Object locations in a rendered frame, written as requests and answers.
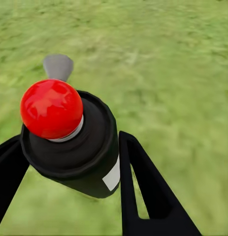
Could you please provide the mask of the pesticide atomizer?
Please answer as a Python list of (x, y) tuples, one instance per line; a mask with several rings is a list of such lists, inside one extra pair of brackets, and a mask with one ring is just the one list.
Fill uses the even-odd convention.
[(49, 77), (37, 81), (20, 103), (23, 155), (43, 177), (94, 198), (120, 185), (119, 133), (110, 108), (66, 81), (75, 65), (66, 55), (43, 59)]

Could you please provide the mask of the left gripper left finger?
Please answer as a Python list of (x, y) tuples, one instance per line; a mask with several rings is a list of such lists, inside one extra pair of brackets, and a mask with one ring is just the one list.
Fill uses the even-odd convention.
[(30, 165), (23, 155), (20, 137), (0, 145), (0, 223)]

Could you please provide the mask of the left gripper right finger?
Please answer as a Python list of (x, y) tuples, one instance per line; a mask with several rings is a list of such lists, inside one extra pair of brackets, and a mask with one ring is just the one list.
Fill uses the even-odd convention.
[[(202, 236), (137, 138), (119, 132), (123, 236)], [(132, 165), (150, 219), (138, 216)]]

